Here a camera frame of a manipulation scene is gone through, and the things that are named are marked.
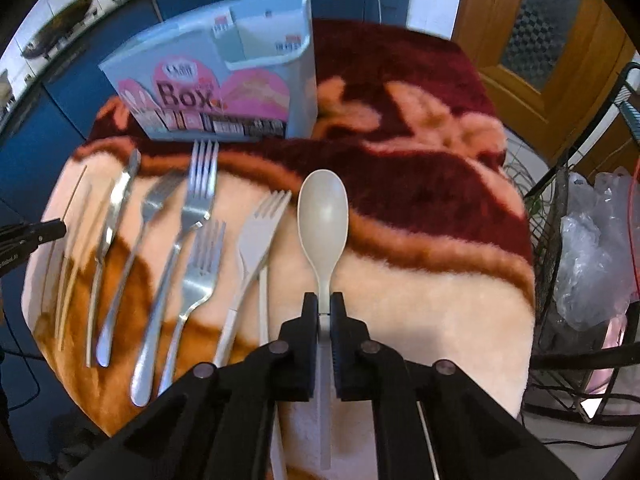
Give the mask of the clear plastic bag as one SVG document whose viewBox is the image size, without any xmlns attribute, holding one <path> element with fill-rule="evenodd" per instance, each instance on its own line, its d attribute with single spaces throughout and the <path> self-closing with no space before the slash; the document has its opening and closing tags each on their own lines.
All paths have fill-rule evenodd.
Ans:
<svg viewBox="0 0 640 480">
<path fill-rule="evenodd" d="M 561 255 L 553 298 L 574 330 L 588 330 L 626 312 L 638 296 L 628 233 L 631 174 L 600 172 L 593 183 L 568 175 Z"/>
</svg>

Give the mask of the beige plastic spoon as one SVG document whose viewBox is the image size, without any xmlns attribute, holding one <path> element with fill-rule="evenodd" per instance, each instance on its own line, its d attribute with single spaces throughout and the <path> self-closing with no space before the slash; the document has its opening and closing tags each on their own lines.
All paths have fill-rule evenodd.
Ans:
<svg viewBox="0 0 640 480">
<path fill-rule="evenodd" d="M 337 174 L 319 169 L 306 177 L 298 194 L 297 223 L 300 244 L 317 280 L 319 462 L 327 470 L 331 467 L 331 280 L 344 252 L 349 224 L 347 194 Z"/>
</svg>

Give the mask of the beige plastic fork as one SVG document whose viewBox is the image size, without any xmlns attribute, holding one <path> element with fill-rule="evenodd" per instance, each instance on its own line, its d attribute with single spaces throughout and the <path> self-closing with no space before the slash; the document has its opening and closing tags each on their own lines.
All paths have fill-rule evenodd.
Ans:
<svg viewBox="0 0 640 480">
<path fill-rule="evenodd" d="M 247 216 L 236 241 L 236 261 L 240 284 L 228 309 L 218 340 L 213 364 L 223 367 L 228 359 L 238 331 L 240 309 L 250 283 L 256 278 L 269 252 L 274 234 L 292 197 L 291 191 L 267 194 Z"/>
</svg>

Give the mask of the long steel fork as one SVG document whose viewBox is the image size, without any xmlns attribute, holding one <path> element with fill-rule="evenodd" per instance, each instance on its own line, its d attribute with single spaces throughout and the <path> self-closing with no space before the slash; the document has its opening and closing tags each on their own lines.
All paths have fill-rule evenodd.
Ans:
<svg viewBox="0 0 640 480">
<path fill-rule="evenodd" d="M 130 400 L 138 408 L 143 408 L 151 399 L 157 348 L 178 255 L 186 236 L 194 229 L 204 226 L 210 218 L 215 196 L 218 152 L 217 142 L 196 141 L 193 145 L 186 197 L 181 209 L 180 230 L 172 243 L 160 278 L 160 286 L 152 302 L 149 321 L 145 327 L 142 346 L 131 377 Z"/>
</svg>

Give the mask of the blue kitchen cabinet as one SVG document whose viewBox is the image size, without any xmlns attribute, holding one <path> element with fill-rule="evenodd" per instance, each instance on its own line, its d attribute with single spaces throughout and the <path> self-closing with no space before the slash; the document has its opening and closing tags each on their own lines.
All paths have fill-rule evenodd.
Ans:
<svg viewBox="0 0 640 480">
<path fill-rule="evenodd" d="M 1 221 L 40 219 L 64 162 L 114 89 L 100 62 L 160 21 L 220 0 L 128 0 L 45 67 L 1 127 Z M 409 0 L 312 0 L 317 18 L 405 24 Z"/>
</svg>

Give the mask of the wooden door with glass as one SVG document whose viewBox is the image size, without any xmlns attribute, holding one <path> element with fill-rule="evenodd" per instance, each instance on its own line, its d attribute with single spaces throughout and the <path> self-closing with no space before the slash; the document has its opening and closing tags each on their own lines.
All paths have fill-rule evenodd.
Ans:
<svg viewBox="0 0 640 480">
<path fill-rule="evenodd" d="M 452 39 L 503 125 L 548 164 L 587 129 L 636 50 L 604 0 L 460 0 Z"/>
</svg>

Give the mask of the short steel fork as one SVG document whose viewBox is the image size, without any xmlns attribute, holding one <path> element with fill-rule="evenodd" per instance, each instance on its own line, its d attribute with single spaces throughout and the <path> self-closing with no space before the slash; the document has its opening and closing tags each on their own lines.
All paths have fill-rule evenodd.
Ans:
<svg viewBox="0 0 640 480">
<path fill-rule="evenodd" d="M 192 312 L 213 297 L 217 286 L 224 248 L 226 224 L 219 220 L 209 220 L 199 228 L 191 246 L 190 258 L 184 271 L 181 285 L 181 308 L 174 331 L 171 335 L 165 365 L 157 394 L 160 396 L 174 381 L 179 344 L 184 326 Z"/>
</svg>

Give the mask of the light blue utensil box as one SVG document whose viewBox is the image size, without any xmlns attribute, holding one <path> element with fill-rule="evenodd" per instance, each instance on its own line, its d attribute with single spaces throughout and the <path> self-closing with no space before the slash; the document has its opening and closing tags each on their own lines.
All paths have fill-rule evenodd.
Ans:
<svg viewBox="0 0 640 480">
<path fill-rule="evenodd" d="M 318 116 L 311 0 L 224 0 L 131 37 L 100 69 L 155 141 L 307 139 Z"/>
</svg>

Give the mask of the black wok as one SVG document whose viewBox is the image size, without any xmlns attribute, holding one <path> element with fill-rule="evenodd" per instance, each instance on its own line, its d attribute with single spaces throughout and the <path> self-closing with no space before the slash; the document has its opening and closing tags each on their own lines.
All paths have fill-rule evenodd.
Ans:
<svg viewBox="0 0 640 480">
<path fill-rule="evenodd" d="M 26 60 L 40 56 L 46 58 L 60 40 L 66 38 L 85 19 L 92 3 L 93 0 L 73 0 L 36 32 L 22 49 L 22 57 Z"/>
</svg>

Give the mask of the red and peach blanket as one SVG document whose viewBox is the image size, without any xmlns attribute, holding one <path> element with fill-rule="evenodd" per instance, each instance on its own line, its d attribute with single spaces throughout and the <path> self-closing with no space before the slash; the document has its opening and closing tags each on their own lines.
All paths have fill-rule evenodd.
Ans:
<svg viewBox="0 0 640 480">
<path fill-rule="evenodd" d="M 233 245 L 269 191 L 297 192 L 334 171 L 349 200 L 349 233 L 332 286 L 371 335 L 421 364 L 454 361 L 508 414 L 520 410 L 535 323 L 532 248 L 523 200 L 503 170 L 506 134 L 473 65 L 453 42 L 388 25 L 314 22 L 319 115 L 307 139 L 228 143 L 219 153 L 215 216 Z M 130 254 L 143 195 L 186 169 L 185 143 L 150 140 L 119 98 L 58 174 L 44 212 L 70 208 L 82 168 L 93 189 L 64 335 L 53 333 L 58 274 L 43 252 L 29 263 L 24 315 L 56 377 L 106 434 L 138 414 L 128 396 L 154 290 L 179 226 L 172 198 L 137 253 L 116 324 L 114 363 L 84 363 L 93 256 L 107 185 L 132 151 L 142 156 L 131 207 L 108 258 L 102 300 Z"/>
</svg>

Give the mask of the steel table knife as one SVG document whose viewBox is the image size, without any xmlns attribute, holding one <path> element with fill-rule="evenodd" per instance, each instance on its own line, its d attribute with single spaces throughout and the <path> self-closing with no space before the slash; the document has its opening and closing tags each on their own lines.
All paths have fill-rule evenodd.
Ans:
<svg viewBox="0 0 640 480">
<path fill-rule="evenodd" d="M 103 280 L 105 260 L 111 244 L 122 222 L 122 207 L 130 194 L 132 180 L 137 175 L 141 164 L 141 153 L 135 148 L 129 156 L 126 167 L 116 179 L 111 193 L 108 196 L 108 204 L 105 219 L 102 226 L 98 246 L 96 246 L 96 272 L 91 285 L 91 294 L 88 307 L 85 366 L 92 367 L 93 362 L 93 335 L 96 328 L 96 311 L 99 307 L 100 293 Z"/>
</svg>

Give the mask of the small steel fork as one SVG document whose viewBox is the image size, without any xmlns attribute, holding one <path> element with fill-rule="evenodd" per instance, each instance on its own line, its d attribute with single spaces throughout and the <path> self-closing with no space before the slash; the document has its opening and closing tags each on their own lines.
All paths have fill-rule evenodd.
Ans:
<svg viewBox="0 0 640 480">
<path fill-rule="evenodd" d="M 122 297 L 124 296 L 128 278 L 132 267 L 134 266 L 134 260 L 136 260 L 137 253 L 143 242 L 145 233 L 151 222 L 163 211 L 168 198 L 173 192 L 175 192 L 181 180 L 181 171 L 169 171 L 168 174 L 161 177 L 160 180 L 150 188 L 149 192 L 145 194 L 144 199 L 142 200 L 140 210 L 140 230 L 134 240 L 134 244 L 132 245 L 124 268 L 122 269 L 122 275 L 120 276 L 116 292 L 114 293 L 110 306 L 108 307 L 102 330 L 99 334 L 98 342 L 96 343 L 96 362 L 98 362 L 99 366 L 108 367 L 111 363 L 112 345 L 119 306 L 122 303 Z"/>
</svg>

